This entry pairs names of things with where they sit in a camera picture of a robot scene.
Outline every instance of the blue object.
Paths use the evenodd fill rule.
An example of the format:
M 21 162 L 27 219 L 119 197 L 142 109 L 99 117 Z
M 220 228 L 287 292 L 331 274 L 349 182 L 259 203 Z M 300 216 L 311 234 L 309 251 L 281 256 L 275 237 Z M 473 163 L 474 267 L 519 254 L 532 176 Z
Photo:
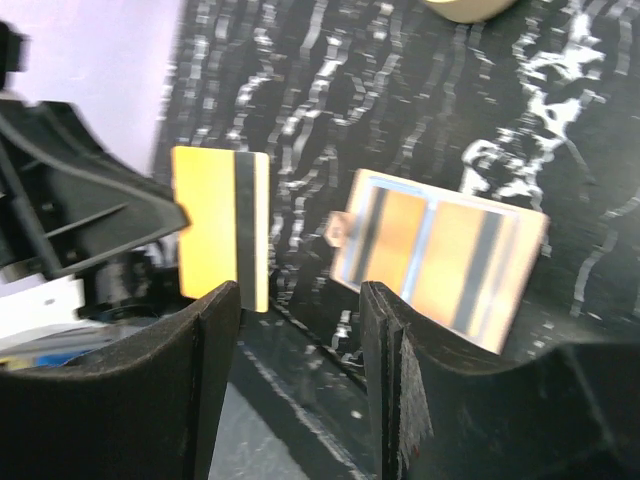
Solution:
M 43 357 L 36 358 L 36 367 L 55 367 L 68 362 L 72 358 L 79 357 L 80 355 L 87 353 L 89 350 L 73 353 L 58 353 L 56 355 L 45 355 Z

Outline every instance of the black plastic bracket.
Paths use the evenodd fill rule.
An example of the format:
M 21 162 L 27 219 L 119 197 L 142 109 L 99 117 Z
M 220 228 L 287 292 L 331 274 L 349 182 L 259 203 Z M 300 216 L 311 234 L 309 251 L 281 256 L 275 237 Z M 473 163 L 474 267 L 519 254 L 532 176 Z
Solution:
M 1 78 L 19 68 L 21 44 L 0 23 Z M 109 155 L 73 105 L 1 99 L 0 214 L 0 269 L 20 265 L 49 280 L 188 224 L 171 189 Z

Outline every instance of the black surface with white marks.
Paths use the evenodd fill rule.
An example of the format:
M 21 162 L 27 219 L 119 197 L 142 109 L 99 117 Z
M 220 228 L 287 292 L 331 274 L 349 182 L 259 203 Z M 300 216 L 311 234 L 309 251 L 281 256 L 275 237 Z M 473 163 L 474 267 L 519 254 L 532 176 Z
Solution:
M 506 355 L 635 335 L 638 13 L 520 0 L 465 26 L 417 0 L 192 0 L 155 176 L 174 144 L 269 153 L 272 295 L 357 370 L 357 295 L 322 233 L 358 168 L 550 216 Z

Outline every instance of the gold card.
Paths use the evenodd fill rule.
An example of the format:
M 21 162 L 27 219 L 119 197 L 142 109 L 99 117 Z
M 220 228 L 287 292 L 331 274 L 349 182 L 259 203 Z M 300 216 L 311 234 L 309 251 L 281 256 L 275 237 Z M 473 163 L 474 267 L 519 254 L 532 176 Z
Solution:
M 196 147 L 173 149 L 175 200 L 191 225 L 179 234 L 180 289 L 201 298 L 238 282 L 242 308 L 269 306 L 269 157 Z

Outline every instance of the white plastic part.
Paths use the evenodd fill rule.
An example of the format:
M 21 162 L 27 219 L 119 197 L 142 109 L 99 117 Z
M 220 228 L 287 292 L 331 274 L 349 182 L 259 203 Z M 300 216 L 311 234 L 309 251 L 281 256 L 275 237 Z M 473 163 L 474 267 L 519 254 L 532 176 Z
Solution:
M 0 298 L 0 352 L 56 333 L 103 324 L 79 320 L 82 280 L 64 277 Z
M 444 18 L 458 23 L 489 20 L 506 10 L 515 0 L 424 0 Z

